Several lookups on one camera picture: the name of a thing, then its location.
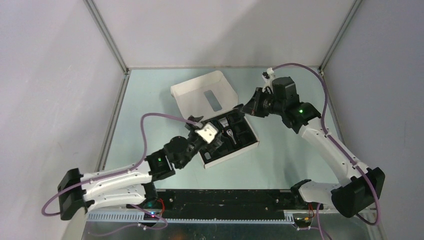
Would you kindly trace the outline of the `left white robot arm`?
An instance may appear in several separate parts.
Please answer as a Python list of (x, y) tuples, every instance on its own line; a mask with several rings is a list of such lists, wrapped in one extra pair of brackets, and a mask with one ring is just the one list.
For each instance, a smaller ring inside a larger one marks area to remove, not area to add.
[(222, 145), (216, 124), (193, 116), (178, 121), (186, 124), (188, 136), (175, 136), (163, 148), (151, 154), (144, 152), (139, 162), (92, 173), (81, 173), (79, 168), (68, 170), (57, 186), (60, 219), (71, 220), (79, 209), (89, 212), (114, 205), (156, 206), (154, 182), (175, 175), (199, 152), (214, 151)]

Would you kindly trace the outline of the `white cardboard kit box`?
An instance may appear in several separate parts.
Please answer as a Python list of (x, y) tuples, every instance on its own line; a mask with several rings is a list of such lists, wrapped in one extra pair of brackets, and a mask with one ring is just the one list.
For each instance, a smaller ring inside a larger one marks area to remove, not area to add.
[(203, 116), (202, 123), (239, 105), (237, 93), (219, 70), (175, 84), (170, 92), (185, 119)]

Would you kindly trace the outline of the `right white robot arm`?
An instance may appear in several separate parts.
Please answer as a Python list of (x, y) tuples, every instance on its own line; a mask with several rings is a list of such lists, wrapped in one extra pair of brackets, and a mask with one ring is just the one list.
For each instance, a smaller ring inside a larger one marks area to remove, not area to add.
[(309, 102), (300, 101), (296, 84), (290, 77), (271, 81), (270, 91), (258, 87), (252, 98), (239, 106), (247, 115), (264, 118), (280, 116), (284, 125), (314, 146), (330, 167), (338, 183), (319, 183), (310, 179), (295, 184), (291, 190), (291, 204), (304, 209), (310, 203), (334, 206), (346, 217), (375, 204), (380, 198), (385, 173), (379, 168), (368, 167), (323, 126), (323, 117)]

